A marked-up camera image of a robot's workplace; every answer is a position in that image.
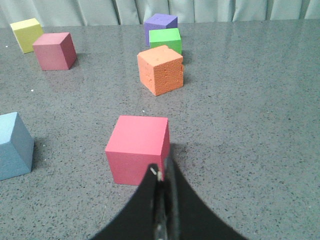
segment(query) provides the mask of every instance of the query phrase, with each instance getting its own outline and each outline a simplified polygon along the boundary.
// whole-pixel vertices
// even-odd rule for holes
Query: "red cube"
[[[163,176],[169,151],[168,118],[152,116],[120,116],[105,147],[114,182],[128,185],[139,185],[149,164]]]
[[[77,59],[69,32],[44,33],[32,46],[41,69],[44,71],[68,70]]]

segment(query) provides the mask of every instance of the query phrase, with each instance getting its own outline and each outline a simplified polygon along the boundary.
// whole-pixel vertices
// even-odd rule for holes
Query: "orange cube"
[[[159,96],[184,85],[184,57],[166,45],[138,54],[140,81]]]

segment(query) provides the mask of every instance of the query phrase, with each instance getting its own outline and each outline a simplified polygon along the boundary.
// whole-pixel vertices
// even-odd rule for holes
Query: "foam cube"
[[[17,112],[0,115],[0,181],[28,174],[34,139]]]
[[[155,96],[184,85],[183,56],[166,45],[140,52],[137,61],[140,81]]]
[[[69,32],[44,33],[33,43],[33,49],[44,71],[68,70],[77,59]]]
[[[149,43],[150,48],[167,45],[177,53],[182,54],[182,41],[178,28],[149,31]]]
[[[175,29],[178,27],[178,17],[168,14],[156,13],[144,22],[145,44],[149,45],[149,31],[156,29]]]
[[[120,116],[105,147],[114,182],[128,185],[139,185],[149,164],[163,172],[169,151],[168,118],[152,116]]]
[[[32,52],[32,44],[42,35],[44,31],[35,18],[18,21],[10,24],[14,36],[24,54]]]

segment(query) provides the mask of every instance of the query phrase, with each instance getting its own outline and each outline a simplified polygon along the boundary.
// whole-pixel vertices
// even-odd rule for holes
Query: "gray countertop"
[[[32,172],[0,181],[0,239],[86,240],[110,222],[137,188],[104,153],[119,115],[168,117],[186,179],[245,237],[320,239],[320,20],[179,29],[185,84],[158,97],[139,80],[141,25],[44,28],[71,32],[67,71],[0,29],[0,114],[35,140]]]

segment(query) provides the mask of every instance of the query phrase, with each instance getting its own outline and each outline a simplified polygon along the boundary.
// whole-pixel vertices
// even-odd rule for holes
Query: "curtain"
[[[0,27],[137,25],[155,13],[179,23],[320,19],[320,0],[0,0]]]

